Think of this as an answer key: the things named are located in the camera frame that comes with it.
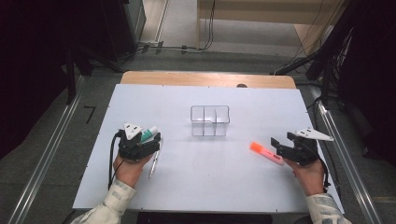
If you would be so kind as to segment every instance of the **human hand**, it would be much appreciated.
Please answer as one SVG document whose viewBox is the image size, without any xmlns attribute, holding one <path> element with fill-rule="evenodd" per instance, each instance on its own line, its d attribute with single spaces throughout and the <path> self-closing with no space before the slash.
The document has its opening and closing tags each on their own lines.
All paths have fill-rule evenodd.
<svg viewBox="0 0 396 224">
<path fill-rule="evenodd" d="M 297 162 L 289 161 L 285 158 L 283 158 L 283 160 L 293 169 L 293 172 L 299 180 L 306 196 L 324 193 L 324 171 L 320 161 L 315 161 L 306 166 L 301 166 Z"/>
<path fill-rule="evenodd" d="M 134 185 L 136 185 L 143 172 L 143 166 L 151 159 L 151 156 L 149 155 L 140 161 L 128 161 L 121 158 L 120 154 L 118 154 L 113 162 L 114 170 L 118 168 L 116 178 L 131 188 L 134 188 Z"/>
</svg>

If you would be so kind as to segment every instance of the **gray floor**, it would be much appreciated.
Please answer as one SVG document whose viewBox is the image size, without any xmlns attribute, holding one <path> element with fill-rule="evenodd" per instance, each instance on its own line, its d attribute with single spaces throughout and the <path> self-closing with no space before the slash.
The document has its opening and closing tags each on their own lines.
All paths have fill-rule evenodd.
<svg viewBox="0 0 396 224">
<path fill-rule="evenodd" d="M 196 8 L 196 0 L 169 1 L 160 35 L 164 46 L 195 47 Z M 203 48 L 209 38 L 209 20 L 201 20 L 200 34 Z M 293 57 L 299 47 L 292 24 L 215 20 L 213 44 L 208 51 Z"/>
<path fill-rule="evenodd" d="M 172 36 L 175 36 L 175 30 L 170 32 L 172 29 L 170 27 L 163 29 L 161 39 L 164 43 L 169 43 L 169 46 L 171 44 L 181 46 L 194 43 L 191 38 L 190 40 L 188 38 L 186 40 L 179 39 L 177 42 L 171 43 Z M 155 50 L 150 50 L 146 53 L 136 54 L 121 67 L 136 71 L 219 71 L 268 74 L 284 64 L 292 62 L 292 57 L 299 45 L 298 42 L 295 42 L 296 37 L 292 33 L 289 33 L 287 38 L 290 41 L 287 41 L 286 44 L 286 42 L 276 42 L 269 35 L 266 42 L 262 43 L 272 47 L 255 53 L 240 52 L 238 48 L 232 49 L 231 47 L 227 47 L 227 50 L 222 52 L 221 48 L 215 48 L 215 44 L 212 51 L 202 53 L 182 54 L 177 50 L 162 50 L 161 53 L 156 54 Z M 301 67 L 289 75 L 294 77 L 297 84 L 301 84 L 298 88 L 302 92 L 305 103 L 311 105 L 314 101 L 311 88 L 315 87 L 305 85 L 307 81 L 304 78 L 304 72 L 304 67 Z M 62 223 L 72 212 L 72 204 L 77 194 L 79 180 L 91 155 L 93 144 L 106 113 L 107 104 L 115 85 L 120 82 L 121 75 L 107 68 L 97 67 L 91 77 L 85 77 L 85 86 L 80 90 L 81 97 L 76 111 L 65 130 L 64 137 L 60 141 L 24 223 Z M 44 153 L 47 143 L 65 110 L 66 98 L 67 92 L 65 91 L 53 102 L 25 141 L 0 160 L 0 223 L 10 217 L 20 198 L 21 191 Z M 96 106 L 92 119 L 88 123 L 87 120 L 92 110 L 84 106 Z M 383 223 L 394 223 L 394 220 L 396 220 L 394 213 L 396 208 L 396 189 L 394 188 L 396 186 L 396 168 L 385 161 L 363 158 L 361 150 L 364 145 L 349 117 L 339 110 L 336 101 L 330 101 L 330 109 L 352 160 L 357 165 L 366 188 L 374 199 L 375 207 L 382 217 Z M 326 132 L 320 116 L 318 116 L 318 123 L 320 130 Z M 346 217 L 353 223 L 367 223 L 338 156 L 332 145 L 328 144 L 328 146 L 329 152 L 324 149 L 324 146 L 322 148 L 326 161 L 330 164 L 329 169 L 332 176 L 338 176 L 338 182 L 341 186 L 341 200 L 346 211 Z M 83 211 L 77 211 L 73 217 L 82 213 Z M 302 215 L 275 214 L 274 223 L 292 223 L 300 216 Z M 134 223 L 135 218 L 136 212 L 128 211 L 122 223 Z"/>
</svg>

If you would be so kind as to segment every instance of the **metal rail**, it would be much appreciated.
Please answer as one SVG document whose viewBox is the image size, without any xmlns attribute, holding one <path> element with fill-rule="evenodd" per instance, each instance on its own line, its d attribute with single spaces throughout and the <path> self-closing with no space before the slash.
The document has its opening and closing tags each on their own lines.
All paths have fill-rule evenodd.
<svg viewBox="0 0 396 224">
<path fill-rule="evenodd" d="M 315 99 L 320 96 L 320 92 L 318 89 L 312 88 L 311 91 Z M 355 163 L 349 156 L 347 147 L 344 144 L 344 141 L 340 133 L 338 132 L 337 127 L 335 126 L 334 120 L 332 119 L 331 112 L 329 110 L 326 110 L 325 106 L 321 102 L 319 102 L 318 107 L 327 130 L 334 138 L 335 151 L 337 152 L 338 158 L 340 159 L 340 162 L 342 163 L 346 171 L 346 176 L 350 182 L 353 191 L 355 192 L 356 199 L 361 206 L 361 211 L 363 212 L 367 223 L 381 224 L 382 220 L 375 209 L 375 205 L 372 198 L 370 197 L 370 194 L 367 191 L 367 188 L 364 186 L 363 180 L 361 179 L 361 175 L 359 174 Z"/>
<path fill-rule="evenodd" d="M 44 177 L 50 167 L 53 156 L 55 155 L 62 137 L 64 136 L 64 132 L 69 124 L 69 121 L 73 117 L 73 114 L 76 110 L 82 90 L 85 86 L 85 79 L 86 78 L 83 76 L 79 77 L 77 84 L 78 94 L 71 104 L 66 106 L 66 109 L 64 110 L 58 125 L 56 126 L 55 131 L 50 138 L 43 155 L 40 158 L 40 161 L 38 162 L 32 176 L 22 191 L 18 203 L 7 222 L 8 224 L 20 224 L 23 223 L 24 219 L 26 218 L 30 206 L 32 205 L 41 183 L 43 182 Z"/>
</svg>

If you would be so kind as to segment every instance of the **floor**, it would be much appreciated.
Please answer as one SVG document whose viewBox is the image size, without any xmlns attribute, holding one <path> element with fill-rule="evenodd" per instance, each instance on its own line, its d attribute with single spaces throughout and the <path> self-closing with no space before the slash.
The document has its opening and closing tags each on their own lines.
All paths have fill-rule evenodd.
<svg viewBox="0 0 396 224">
<path fill-rule="evenodd" d="M 156 43 L 163 41 L 164 46 L 181 47 L 194 46 L 193 1 L 182 0 L 145 0 L 149 20 L 141 41 Z M 265 30 L 264 33 L 251 34 L 249 38 L 241 36 L 247 32 L 246 23 L 235 27 L 237 23 L 215 23 L 215 41 L 208 51 L 183 54 L 179 49 L 162 50 L 157 53 L 150 50 L 138 53 L 126 61 L 122 68 L 126 70 L 165 70 L 165 71 L 219 71 L 246 74 L 269 74 L 284 64 L 291 63 L 298 54 L 299 41 L 292 28 L 288 25 L 252 23 L 252 30 Z M 233 38 L 227 27 L 233 27 Z M 306 69 L 300 67 L 290 72 L 301 91 L 306 105 L 311 105 L 315 97 L 312 90 L 316 82 L 308 82 L 304 78 Z M 25 141 L 6 157 L 0 160 L 0 220 L 8 220 L 25 187 L 50 144 L 54 143 L 51 160 L 36 191 L 31 192 L 33 198 L 27 208 L 23 222 L 20 223 L 62 223 L 66 218 L 75 218 L 85 211 L 72 213 L 72 205 L 84 174 L 93 144 L 99 132 L 111 94 L 122 74 L 115 73 L 105 67 L 95 68 L 91 77 L 80 77 L 78 92 L 80 94 L 74 107 L 65 106 L 67 92 L 64 91 L 53 102 L 47 112 L 37 122 Z M 364 148 L 359 134 L 348 115 L 342 111 L 338 101 L 331 100 L 329 108 L 342 135 L 353 163 L 358 167 L 365 187 L 373 199 L 374 206 L 382 223 L 394 223 L 396 220 L 396 168 L 383 160 L 363 158 Z M 72 116 L 66 120 L 62 135 L 56 138 L 58 122 L 65 112 Z M 315 119 L 309 110 L 312 121 L 318 121 L 319 128 L 325 132 L 326 126 L 318 116 Z M 341 200 L 346 211 L 346 217 L 352 223 L 374 223 L 364 217 L 356 192 L 351 187 L 347 172 L 334 151 L 332 145 L 327 145 L 324 151 L 332 176 L 338 180 L 341 189 Z M 135 223 L 137 213 L 127 211 L 121 223 Z M 274 214 L 274 223 L 292 223 L 302 214 Z"/>
</svg>

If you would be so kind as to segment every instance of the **teal object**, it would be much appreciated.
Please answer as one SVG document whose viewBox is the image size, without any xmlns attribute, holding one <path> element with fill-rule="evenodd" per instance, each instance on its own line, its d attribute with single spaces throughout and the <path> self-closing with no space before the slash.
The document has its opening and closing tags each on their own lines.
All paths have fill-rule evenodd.
<svg viewBox="0 0 396 224">
<path fill-rule="evenodd" d="M 158 129 L 155 126 L 147 129 L 145 132 L 143 132 L 142 137 L 140 138 L 140 143 L 146 142 L 146 140 L 148 140 L 152 135 L 156 134 L 157 132 Z"/>
</svg>

